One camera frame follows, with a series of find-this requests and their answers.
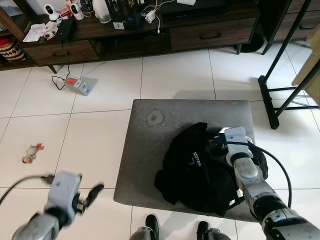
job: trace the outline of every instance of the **metal frame leg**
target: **metal frame leg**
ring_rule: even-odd
[[[273,70],[275,69],[275,67],[276,67],[276,65],[277,65],[280,57],[282,56],[282,54],[283,54],[284,51],[286,50],[286,47],[287,47],[287,45],[289,44],[289,42],[290,42],[292,36],[294,35],[296,29],[299,27],[300,22],[301,22],[302,18],[304,17],[304,15],[305,15],[305,13],[306,13],[309,5],[310,5],[310,2],[311,2],[311,0],[305,0],[305,2],[304,2],[304,4],[303,4],[303,6],[302,6],[302,8],[301,8],[301,10],[300,10],[300,12],[299,12],[299,14],[298,14],[298,16],[296,17],[296,19],[295,19],[295,21],[294,21],[294,23],[293,23],[293,25],[292,25],[292,27],[291,27],[288,35],[286,36],[286,38],[285,38],[285,40],[284,40],[284,42],[283,42],[283,44],[282,44],[282,46],[281,46],[278,54],[276,55],[273,63],[271,64],[271,67],[270,67],[269,71],[267,72],[267,74],[265,75],[265,78],[263,79],[263,81],[264,81],[265,83],[267,82],[267,80],[268,80],[268,78],[270,77],[271,73],[272,73]]]
[[[294,107],[288,107],[288,105],[292,102],[292,100],[298,95],[298,93],[305,88],[305,86],[311,81],[311,79],[315,76],[315,74],[320,71],[320,60],[314,65],[312,70],[307,74],[307,76],[304,78],[304,80],[295,88],[295,90],[291,93],[291,95],[288,97],[288,99],[283,103],[283,105],[279,108],[274,108],[272,104],[272,99],[270,97],[269,92],[274,91],[283,91],[292,89],[291,87],[284,87],[284,88],[275,88],[275,89],[268,89],[267,83],[265,82],[265,76],[260,76],[258,79],[258,83],[260,86],[261,94],[263,97],[263,102],[265,106],[266,113],[269,118],[270,127],[272,129],[277,129],[279,127],[279,115],[284,110],[295,110],[295,109],[315,109],[318,108],[318,106],[294,106]]]
[[[261,53],[261,55],[265,55],[268,52],[268,50],[271,48],[272,44],[273,44],[272,41],[268,42],[267,45],[265,46],[263,52]]]
[[[52,71],[54,74],[57,74],[57,71],[56,71],[56,69],[55,69],[54,66],[49,65],[48,67],[51,69],[51,71]]]
[[[242,44],[238,44],[238,45],[236,46],[236,54],[237,54],[237,55],[240,54],[240,52],[241,52],[241,47],[242,47]]]

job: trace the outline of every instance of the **black cable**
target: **black cable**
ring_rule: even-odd
[[[289,197],[288,197],[288,208],[291,208],[291,204],[292,204],[292,186],[291,186],[291,181],[290,181],[290,178],[289,178],[289,175],[285,169],[285,167],[282,165],[282,163],[273,155],[271,154],[270,152],[268,152],[267,150],[264,150],[263,148],[261,147],[258,147],[256,145],[254,145],[253,143],[249,142],[249,143],[246,143],[246,142],[239,142],[239,141],[217,141],[216,142],[217,144],[234,144],[234,145],[244,145],[244,146],[249,146],[249,147],[253,147],[257,150],[260,150],[261,152],[269,155],[271,158],[273,158],[276,163],[280,166],[280,168],[282,169],[284,175],[285,175],[285,178],[286,178],[286,181],[287,181],[287,184],[288,184],[288,191],[289,191]]]
[[[63,50],[65,49],[65,48],[64,48],[64,43],[63,43],[63,41],[61,42],[61,47],[62,47]],[[67,62],[68,62],[68,74],[66,75],[65,79],[62,78],[62,77],[59,77],[59,76],[51,76],[51,80],[52,80],[53,84],[56,86],[56,88],[57,88],[59,91],[61,91],[62,89],[64,89],[64,88],[66,87],[66,85],[64,84],[62,87],[58,87],[57,81],[54,81],[54,78],[62,79],[62,81],[64,82],[64,81],[66,81],[66,80],[68,79],[68,77],[69,77],[69,75],[70,75],[70,61],[69,61],[68,53],[67,53],[67,52],[64,52],[64,55],[65,55],[65,58],[66,58],[66,60],[67,60]]]
[[[43,179],[43,178],[45,178],[45,176],[31,175],[31,176],[27,176],[27,177],[24,177],[24,178],[20,179],[19,181],[14,183],[11,187],[9,187],[9,189],[2,195],[2,197],[0,199],[0,205],[2,204],[2,202],[4,201],[6,196],[11,192],[11,190],[14,189],[14,187],[17,186],[18,184],[22,183],[25,180],[29,180],[29,179]]]

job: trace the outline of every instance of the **logo on jacket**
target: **logo on jacket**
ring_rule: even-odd
[[[199,160],[199,156],[197,152],[193,153],[193,156],[191,157],[191,161],[189,162],[189,165],[193,165],[195,164],[195,162],[199,165],[199,167],[201,167],[201,162]]]

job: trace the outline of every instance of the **white tile floor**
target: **white tile floor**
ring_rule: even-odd
[[[268,82],[270,88],[289,87],[311,50],[292,43]],[[206,220],[232,240],[264,240],[257,223],[122,205],[113,201],[130,109],[134,99],[249,100],[257,145],[274,153],[287,168],[293,191],[292,206],[320,228],[320,110],[285,111],[280,127],[271,130],[257,83],[277,54],[275,44],[266,55],[232,48],[205,49],[170,55],[72,65],[71,76],[96,82],[89,96],[51,82],[48,67],[0,71],[0,194],[29,174],[67,170],[82,173],[81,191],[102,181],[105,188],[84,216],[64,229],[59,240],[126,240],[148,214],[160,222],[160,240],[196,239],[197,223]],[[65,76],[63,67],[58,75]],[[290,91],[273,95],[283,103]],[[300,102],[312,102],[300,98]],[[30,144],[45,149],[32,164],[22,164]],[[280,168],[268,158],[268,182],[287,199]],[[21,184],[0,207],[1,239],[34,212],[41,211],[48,186],[31,180]]]

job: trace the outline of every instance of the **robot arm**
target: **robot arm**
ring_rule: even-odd
[[[82,201],[78,193],[81,179],[80,175],[57,173],[51,184],[44,213],[36,213],[14,233],[12,240],[55,240],[59,231],[73,223],[76,213],[83,214],[104,188],[103,184],[95,186],[87,199]]]
[[[224,134],[227,142],[248,142],[243,127],[227,129]],[[251,159],[249,147],[235,144],[227,146],[227,162],[234,168],[237,186],[243,191],[267,240],[320,239],[320,230],[288,208],[266,183],[261,169]]]

